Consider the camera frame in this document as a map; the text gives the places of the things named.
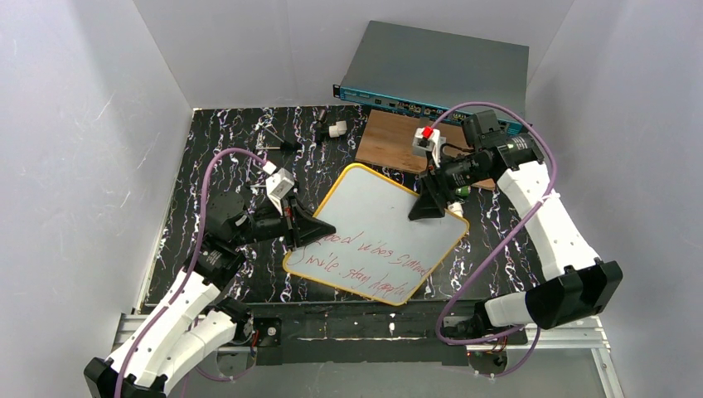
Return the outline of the orange framed whiteboard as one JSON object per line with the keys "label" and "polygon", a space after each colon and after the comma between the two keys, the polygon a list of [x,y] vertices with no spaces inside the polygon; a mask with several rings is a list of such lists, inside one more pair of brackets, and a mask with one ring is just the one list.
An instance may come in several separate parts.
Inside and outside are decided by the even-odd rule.
{"label": "orange framed whiteboard", "polygon": [[447,211],[412,221],[417,194],[360,164],[344,168],[315,218],[336,227],[284,257],[286,272],[367,299],[401,306],[468,233]]}

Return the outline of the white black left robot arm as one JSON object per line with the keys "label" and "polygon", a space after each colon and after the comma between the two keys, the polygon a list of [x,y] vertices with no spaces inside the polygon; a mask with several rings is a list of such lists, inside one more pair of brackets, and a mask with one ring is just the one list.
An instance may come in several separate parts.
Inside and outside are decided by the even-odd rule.
{"label": "white black left robot arm", "polygon": [[209,199],[201,248],[193,270],[183,267],[142,325],[107,358],[93,358],[84,377],[93,397],[166,397],[203,359],[253,335],[250,308],[226,297],[246,258],[240,247],[283,238],[289,250],[333,235],[293,193],[277,209],[266,202],[253,212],[236,192]]}

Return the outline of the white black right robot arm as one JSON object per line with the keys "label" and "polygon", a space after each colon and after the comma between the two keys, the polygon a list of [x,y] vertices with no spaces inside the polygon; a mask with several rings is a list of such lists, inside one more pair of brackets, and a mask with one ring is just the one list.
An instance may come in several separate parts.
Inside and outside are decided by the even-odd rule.
{"label": "white black right robot arm", "polygon": [[457,190],[493,180],[520,217],[541,262],[544,282],[527,291],[487,298],[454,326],[438,322],[437,337],[450,345],[479,344],[508,336],[527,324],[548,330],[601,313],[623,279],[618,263],[603,260],[586,242],[555,191],[550,150],[525,125],[510,134],[493,106],[461,123],[467,153],[444,154],[436,125],[416,129],[412,150],[427,160],[419,177],[412,221],[437,219],[458,201]]}

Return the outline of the white pipe elbow fitting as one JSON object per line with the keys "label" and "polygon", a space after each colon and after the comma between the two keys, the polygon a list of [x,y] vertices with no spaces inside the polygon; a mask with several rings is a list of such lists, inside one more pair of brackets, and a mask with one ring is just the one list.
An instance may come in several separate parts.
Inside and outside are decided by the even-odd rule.
{"label": "white pipe elbow fitting", "polygon": [[461,202],[454,202],[448,205],[448,210],[454,215],[463,217],[463,204]]}

